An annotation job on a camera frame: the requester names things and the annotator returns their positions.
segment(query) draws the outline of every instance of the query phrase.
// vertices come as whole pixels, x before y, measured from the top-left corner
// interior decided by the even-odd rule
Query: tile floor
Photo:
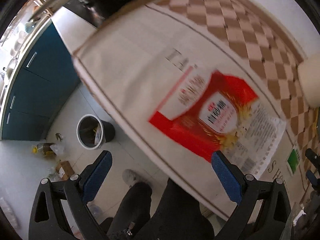
[[[116,129],[115,139],[103,144],[98,150],[84,149],[77,140],[76,126],[79,119],[85,114],[95,114],[100,119],[111,122]],[[112,153],[113,165],[94,200],[94,204],[99,206],[103,212],[97,218],[98,223],[107,217],[114,217],[122,198],[128,191],[129,187],[122,180],[122,172],[125,169],[132,169],[151,182],[153,193],[150,214],[151,216],[154,214],[167,184],[168,176],[135,145],[110,115],[94,100],[83,84],[78,86],[61,109],[47,135],[47,142],[55,142],[56,133],[63,136],[65,156],[62,159],[68,160],[73,170],[78,174],[88,164],[93,163],[102,150],[108,150]],[[63,203],[63,206],[70,226],[76,228],[67,202]],[[205,206],[200,206],[201,212],[205,216],[212,214]]]

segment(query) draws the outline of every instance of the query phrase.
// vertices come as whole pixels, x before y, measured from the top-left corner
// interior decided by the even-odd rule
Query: gray shoe
[[[144,182],[150,186],[150,184],[147,182],[146,179],[141,177],[135,171],[129,170],[129,169],[123,171],[122,179],[129,187],[132,187],[134,184],[136,184],[138,182]]]

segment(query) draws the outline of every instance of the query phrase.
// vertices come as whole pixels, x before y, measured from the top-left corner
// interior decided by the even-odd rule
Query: brown box
[[[70,176],[72,174],[75,174],[75,172],[73,171],[73,169],[68,161],[59,162],[56,167],[56,172],[58,173],[58,176],[62,180],[67,180],[70,178]]]

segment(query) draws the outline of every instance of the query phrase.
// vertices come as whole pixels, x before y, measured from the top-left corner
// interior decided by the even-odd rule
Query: person's leg
[[[134,239],[192,239],[214,238],[211,223],[201,214],[199,202],[171,179],[158,208]]]
[[[126,176],[132,176],[134,179],[128,181],[128,178],[123,176],[125,182],[131,188],[121,201],[107,235],[122,232],[131,223],[135,223],[131,230],[132,234],[135,235],[150,220],[152,189],[148,184],[143,182],[143,179],[139,175],[130,170],[126,171],[129,171],[127,172],[129,174],[126,174]]]

